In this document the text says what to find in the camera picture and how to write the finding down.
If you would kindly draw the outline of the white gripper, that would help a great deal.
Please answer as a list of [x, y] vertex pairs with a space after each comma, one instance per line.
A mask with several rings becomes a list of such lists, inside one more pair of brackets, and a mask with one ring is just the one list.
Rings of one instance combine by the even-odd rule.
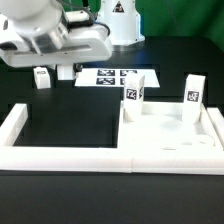
[[[21, 37], [12, 25], [0, 29], [0, 58], [9, 66], [34, 67], [105, 61], [112, 55], [108, 31], [101, 25], [68, 30], [60, 24], [37, 37]], [[74, 71], [83, 66], [74, 64]]]

